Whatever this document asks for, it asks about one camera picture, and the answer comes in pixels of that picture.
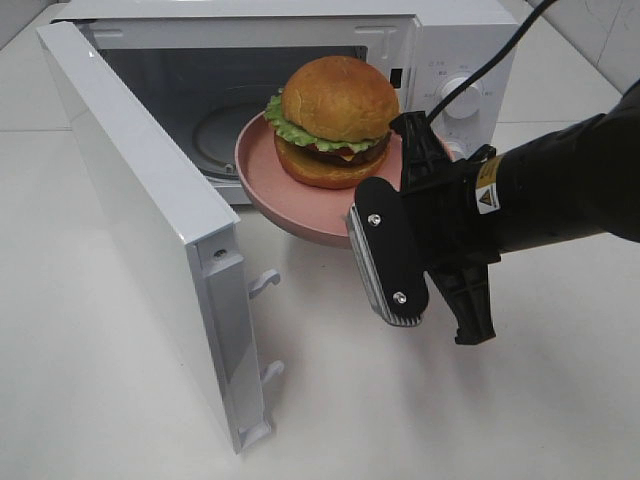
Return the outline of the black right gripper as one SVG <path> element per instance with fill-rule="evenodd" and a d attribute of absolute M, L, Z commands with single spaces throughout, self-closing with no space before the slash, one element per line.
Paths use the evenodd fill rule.
<path fill-rule="evenodd" d="M 480 227 L 475 182 L 495 149 L 483 145 L 471 158 L 453 161 L 422 111 L 398 116 L 391 128 L 402 138 L 400 193 L 370 177 L 356 187 L 346 215 L 371 308 L 391 326 L 420 325 L 429 303 L 426 267 L 456 317 L 455 343 L 490 340 L 488 265 L 500 254 Z"/>

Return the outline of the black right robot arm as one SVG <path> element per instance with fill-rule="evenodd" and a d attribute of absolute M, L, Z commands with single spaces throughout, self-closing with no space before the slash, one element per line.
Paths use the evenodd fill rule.
<path fill-rule="evenodd" d="M 401 184 L 362 181 L 346 218 L 372 309 L 421 323 L 434 284 L 457 320 L 455 341 L 495 335 L 488 268 L 502 255 L 608 232 L 639 238 L 639 89 L 609 112 L 506 153 L 481 146 L 452 160 L 422 112 L 393 120 Z"/>

